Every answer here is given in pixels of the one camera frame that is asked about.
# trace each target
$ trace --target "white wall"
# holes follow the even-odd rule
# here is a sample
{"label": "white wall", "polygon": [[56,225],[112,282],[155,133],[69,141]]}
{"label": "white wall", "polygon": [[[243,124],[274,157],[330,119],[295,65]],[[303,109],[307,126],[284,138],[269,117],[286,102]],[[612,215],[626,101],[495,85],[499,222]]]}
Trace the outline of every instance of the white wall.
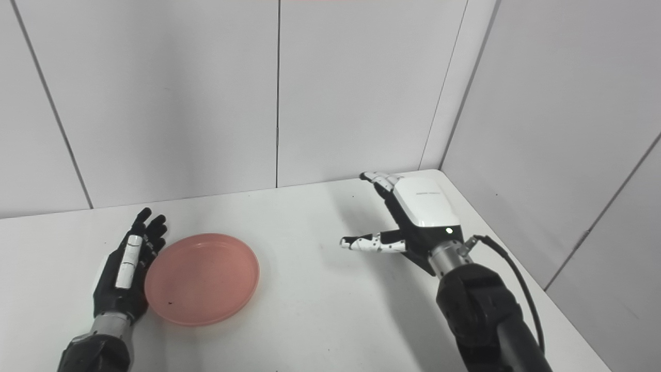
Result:
{"label": "white wall", "polygon": [[0,2],[0,218],[87,208],[30,50]]}
{"label": "white wall", "polygon": [[542,285],[661,129],[660,7],[500,5],[442,169]]}
{"label": "white wall", "polygon": [[[17,1],[91,202],[108,207],[416,170],[423,156],[436,168],[494,0]],[[56,195],[27,190],[6,193],[24,214]]]}
{"label": "white wall", "polygon": [[613,372],[661,365],[660,225],[657,144],[549,288]]}
{"label": "white wall", "polygon": [[429,129],[420,169],[439,169],[496,0],[468,0]]}
{"label": "white wall", "polygon": [[465,5],[283,0],[278,185],[418,169]]}
{"label": "white wall", "polygon": [[277,0],[21,0],[95,207],[275,186]]}

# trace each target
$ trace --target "table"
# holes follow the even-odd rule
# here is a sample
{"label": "table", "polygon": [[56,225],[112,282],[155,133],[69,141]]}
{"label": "table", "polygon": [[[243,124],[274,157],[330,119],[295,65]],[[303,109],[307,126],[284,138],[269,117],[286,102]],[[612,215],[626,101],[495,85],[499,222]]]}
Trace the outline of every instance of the table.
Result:
{"label": "table", "polygon": [[[495,236],[450,180],[464,234]],[[105,255],[137,212],[168,218],[165,238],[221,232],[255,252],[260,282],[248,305],[219,324],[183,328],[151,311],[137,323],[132,371],[465,371],[435,303],[438,280],[402,255],[352,252],[340,237],[396,228],[372,186],[357,179],[230,195],[0,220],[0,365],[53,371],[69,340],[92,322],[91,293]],[[525,299],[507,264],[484,245],[471,256]],[[522,270],[555,372],[609,371]]]}

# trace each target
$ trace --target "silver cylinder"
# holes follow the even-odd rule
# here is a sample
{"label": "silver cylinder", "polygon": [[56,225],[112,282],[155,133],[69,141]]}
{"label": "silver cylinder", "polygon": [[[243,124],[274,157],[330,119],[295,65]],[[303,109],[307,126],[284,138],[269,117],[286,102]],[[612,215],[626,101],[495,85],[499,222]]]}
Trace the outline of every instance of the silver cylinder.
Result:
{"label": "silver cylinder", "polygon": [[434,273],[436,273],[438,279],[441,279],[443,275],[459,266],[473,262],[468,255],[465,257],[459,255],[458,249],[461,246],[461,242],[458,242],[457,240],[449,240],[447,242],[442,242],[432,250],[432,255],[429,257],[429,263],[432,268],[434,268]]}
{"label": "silver cylinder", "polygon": [[125,314],[121,312],[103,312],[94,318],[90,333],[125,338],[130,327],[131,322]]}

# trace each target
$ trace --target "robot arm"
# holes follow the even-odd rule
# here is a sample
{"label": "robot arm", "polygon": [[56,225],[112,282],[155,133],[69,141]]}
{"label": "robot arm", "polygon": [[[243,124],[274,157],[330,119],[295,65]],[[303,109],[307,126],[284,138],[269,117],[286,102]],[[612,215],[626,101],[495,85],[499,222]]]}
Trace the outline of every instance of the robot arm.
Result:
{"label": "robot arm", "polygon": [[459,219],[434,181],[378,172],[365,172],[360,178],[374,184],[399,230],[344,237],[340,245],[351,250],[401,252],[438,277],[436,302],[469,372],[551,372],[543,355],[541,327],[537,328],[538,345],[500,276],[474,263],[469,255],[482,240],[508,260],[539,324],[529,291],[507,252],[488,236],[473,236],[464,243]]}
{"label": "robot arm", "polygon": [[74,338],[62,353],[58,372],[126,372],[131,351],[126,340],[132,326],[147,311],[143,286],[149,266],[165,245],[165,217],[149,226],[151,215],[143,209],[120,246],[106,260],[94,291],[94,323],[90,331]]}

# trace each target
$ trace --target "pink plate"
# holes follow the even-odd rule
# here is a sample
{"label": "pink plate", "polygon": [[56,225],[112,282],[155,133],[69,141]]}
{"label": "pink plate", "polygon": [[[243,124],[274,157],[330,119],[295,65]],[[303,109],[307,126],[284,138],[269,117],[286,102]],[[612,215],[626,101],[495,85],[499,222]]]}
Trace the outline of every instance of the pink plate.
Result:
{"label": "pink plate", "polygon": [[145,294],[151,309],[165,320],[205,326],[241,310],[258,280],[257,257],[244,242],[200,234],[179,240],[156,257]]}

